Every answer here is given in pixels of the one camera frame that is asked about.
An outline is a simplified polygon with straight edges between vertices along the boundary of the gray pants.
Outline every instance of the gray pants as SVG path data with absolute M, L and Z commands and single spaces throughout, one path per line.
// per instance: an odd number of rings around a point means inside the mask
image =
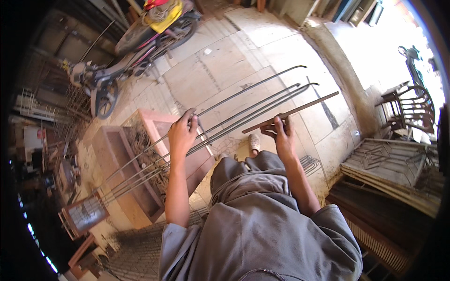
M 284 168 L 280 158 L 275 153 L 267 150 L 259 152 L 255 158 L 245 158 L 244 162 L 237 162 L 233 158 L 224 157 L 212 172 L 211 194 L 224 183 L 240 174 L 248 171 L 266 171 L 278 168 Z

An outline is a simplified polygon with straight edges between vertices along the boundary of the tiled floor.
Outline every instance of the tiled floor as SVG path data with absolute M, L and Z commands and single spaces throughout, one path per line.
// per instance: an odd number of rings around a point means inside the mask
M 203 127 L 211 128 L 286 86 L 297 82 L 304 85 L 307 83 L 306 76 L 320 86 L 310 87 L 246 127 L 339 91 L 328 69 L 302 35 L 274 15 L 247 8 L 229 11 L 225 16 L 240 30 L 234 28 L 227 19 L 219 21 L 213 18 L 204 23 L 192 39 L 171 51 L 172 58 L 165 56 L 156 61 L 163 84 L 157 84 L 153 77 L 145 76 L 124 82 L 112 116 L 105 121 L 96 119 L 80 141 L 79 148 L 87 151 L 91 149 L 91 139 L 100 126 L 120 125 L 138 107 L 175 115 L 189 107 L 196 107 L 197 113 L 200 113 L 262 79 L 295 65 L 306 65 L 308 68 L 283 74 L 202 115 L 199 119 Z M 359 142 L 355 121 L 341 94 L 292 115 L 292 120 L 296 128 L 298 156 L 311 155 L 321 161 L 322 168 L 309 176 L 308 180 L 324 204 L 324 197 L 339 171 L 339 163 Z M 210 135 L 229 124 L 224 124 Z M 215 141 L 212 150 L 217 154 L 237 154 L 243 160 L 248 155 L 249 134 L 242 134 L 242 129 Z M 275 144 L 267 136 L 261 136 L 261 148 L 275 152 Z M 95 156 L 81 158 L 81 162 L 89 158 L 89 162 L 95 165 L 95 159 L 92 159 Z M 189 202 L 193 210 L 209 203 L 211 174 L 212 170 L 191 196 Z

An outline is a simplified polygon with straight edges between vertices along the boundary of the scooter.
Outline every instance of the scooter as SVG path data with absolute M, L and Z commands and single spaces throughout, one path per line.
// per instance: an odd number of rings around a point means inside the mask
M 116 54 L 124 57 L 112 67 L 90 65 L 90 62 L 64 62 L 70 82 L 83 87 L 90 96 L 93 118 L 104 120 L 113 112 L 119 94 L 117 80 L 125 80 L 132 75 L 141 76 L 143 73 L 149 76 L 155 59 L 182 45 L 194 35 L 201 14 L 190 0 L 174 1 L 180 11 L 175 16 L 176 20 L 161 33 L 146 22 L 150 11 L 146 11 L 130 26 L 115 47 Z

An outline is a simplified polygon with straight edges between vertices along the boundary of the sleeve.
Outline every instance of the sleeve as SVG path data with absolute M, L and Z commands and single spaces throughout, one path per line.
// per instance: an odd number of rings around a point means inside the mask
M 199 236 L 199 225 L 185 228 L 169 223 L 164 227 L 159 257 L 159 280 L 186 280 Z
M 312 221 L 354 262 L 357 278 L 363 269 L 361 249 L 339 207 L 329 204 L 311 216 Z

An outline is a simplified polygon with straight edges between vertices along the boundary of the person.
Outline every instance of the person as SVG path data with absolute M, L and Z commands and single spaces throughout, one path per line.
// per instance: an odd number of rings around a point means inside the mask
M 245 162 L 220 160 L 211 176 L 212 207 L 202 225 L 189 226 L 185 155 L 197 136 L 194 111 L 168 133 L 159 279 L 357 280 L 359 246 L 339 208 L 320 207 L 296 156 L 289 118 L 276 116 L 274 125 L 261 128 L 275 139 L 278 155 L 251 144 L 253 157 Z

